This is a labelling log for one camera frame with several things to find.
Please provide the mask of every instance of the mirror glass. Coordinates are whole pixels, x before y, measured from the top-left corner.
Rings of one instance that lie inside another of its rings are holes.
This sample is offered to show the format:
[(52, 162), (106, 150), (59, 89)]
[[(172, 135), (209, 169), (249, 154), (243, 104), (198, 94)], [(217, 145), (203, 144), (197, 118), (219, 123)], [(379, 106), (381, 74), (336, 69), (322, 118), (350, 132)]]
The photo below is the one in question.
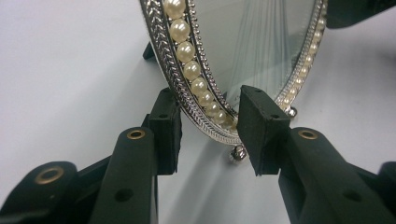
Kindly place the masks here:
[(237, 111), (241, 85), (274, 100), (300, 53), (315, 0), (196, 0), (200, 36), (213, 77)]

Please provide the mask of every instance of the silver mirror frame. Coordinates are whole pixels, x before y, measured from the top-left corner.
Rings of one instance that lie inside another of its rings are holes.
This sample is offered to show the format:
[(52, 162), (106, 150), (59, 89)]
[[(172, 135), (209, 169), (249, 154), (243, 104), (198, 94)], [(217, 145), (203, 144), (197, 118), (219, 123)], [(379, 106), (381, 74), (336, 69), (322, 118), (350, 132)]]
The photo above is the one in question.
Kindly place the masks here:
[[(165, 11), (165, 2), (169, 1), (140, 0), (151, 46), (171, 91), (175, 94), (187, 117), (203, 133), (224, 144), (240, 145), (241, 140), (236, 131), (238, 115), (226, 102), (210, 71), (203, 48), (203, 40), (199, 36), (199, 25), (193, 0), (178, 1), (182, 5), (185, 4), (185, 7), (180, 13), (180, 6), (178, 6), (179, 15), (176, 13), (172, 16), (169, 16), (168, 10)], [(303, 86), (312, 66), (326, 26), (326, 11), (327, 0), (317, 0), (298, 62), (293, 68), (289, 81), (275, 99), (275, 102), (285, 112), (290, 111), (290, 105)], [(188, 36), (182, 41), (176, 41), (170, 35), (172, 22), (179, 19), (182, 19), (188, 26)], [(205, 92), (199, 94), (191, 92), (193, 80), (186, 78), (183, 71), (189, 61), (199, 64), (199, 77), (205, 81)], [(211, 106), (214, 106), (214, 109), (208, 109), (211, 107), (207, 105), (209, 102)]]

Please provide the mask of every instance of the black plastic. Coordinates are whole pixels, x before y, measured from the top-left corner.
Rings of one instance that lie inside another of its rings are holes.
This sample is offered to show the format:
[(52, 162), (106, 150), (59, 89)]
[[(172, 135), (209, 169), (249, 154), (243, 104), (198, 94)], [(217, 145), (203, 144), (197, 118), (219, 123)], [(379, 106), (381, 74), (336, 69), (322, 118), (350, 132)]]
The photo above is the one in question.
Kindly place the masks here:
[[(395, 223), (378, 195), (323, 134), (307, 128), (292, 129), (286, 150), (301, 180), (301, 185), (292, 181), (294, 176), (290, 178), (287, 171), (290, 166), (282, 167), (281, 176), (290, 180), (279, 184), (291, 223)], [(297, 191), (290, 191), (296, 186), (304, 189), (300, 190), (299, 202)]]
[(156, 182), (157, 157), (152, 131), (141, 127), (122, 132), (89, 223), (156, 222)]
[(147, 60), (154, 57), (155, 57), (154, 50), (151, 46), (151, 43), (148, 42), (148, 45), (146, 46), (145, 51), (143, 52), (143, 58)]
[(180, 107), (169, 88), (158, 95), (148, 116), (148, 126), (155, 134), (158, 175), (172, 175), (177, 171), (182, 132)]
[(0, 211), (0, 223), (55, 223), (64, 219), (78, 196), (76, 179), (77, 169), (71, 162), (38, 166), (9, 194)]
[(396, 217), (396, 161), (389, 161), (382, 165), (378, 181), (380, 189), (377, 191), (384, 200), (384, 204)]
[(242, 86), (237, 130), (256, 175), (277, 175), (276, 157), (290, 118), (262, 90)]
[(396, 6), (396, 0), (329, 0), (327, 27), (345, 28)]

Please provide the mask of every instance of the metal rivet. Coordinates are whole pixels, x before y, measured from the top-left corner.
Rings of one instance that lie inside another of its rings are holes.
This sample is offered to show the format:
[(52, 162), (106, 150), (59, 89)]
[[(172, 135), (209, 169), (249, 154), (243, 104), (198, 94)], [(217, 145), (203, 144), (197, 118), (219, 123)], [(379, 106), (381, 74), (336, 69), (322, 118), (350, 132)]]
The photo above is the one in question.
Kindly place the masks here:
[(49, 184), (61, 178), (62, 175), (64, 175), (64, 168), (53, 166), (41, 171), (40, 174), (35, 177), (35, 182), (39, 185)]
[(305, 139), (309, 139), (309, 140), (314, 140), (318, 138), (318, 135), (314, 132), (308, 131), (308, 130), (300, 130), (298, 132), (298, 134), (305, 138)]
[(145, 135), (146, 135), (146, 133), (143, 130), (133, 130), (127, 134), (127, 137), (129, 139), (136, 140), (136, 139), (140, 139), (140, 138), (144, 137)]

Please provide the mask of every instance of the mirror foot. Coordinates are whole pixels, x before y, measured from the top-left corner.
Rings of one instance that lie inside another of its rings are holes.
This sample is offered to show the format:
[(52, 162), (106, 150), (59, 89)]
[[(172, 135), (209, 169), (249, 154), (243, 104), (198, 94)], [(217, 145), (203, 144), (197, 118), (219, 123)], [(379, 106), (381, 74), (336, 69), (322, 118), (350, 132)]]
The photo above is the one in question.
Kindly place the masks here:
[(297, 109), (296, 107), (291, 106), (290, 109), (286, 112), (289, 118), (294, 119), (297, 116)]
[(229, 159), (234, 164), (240, 164), (248, 156), (248, 152), (243, 145), (238, 145), (230, 152)]

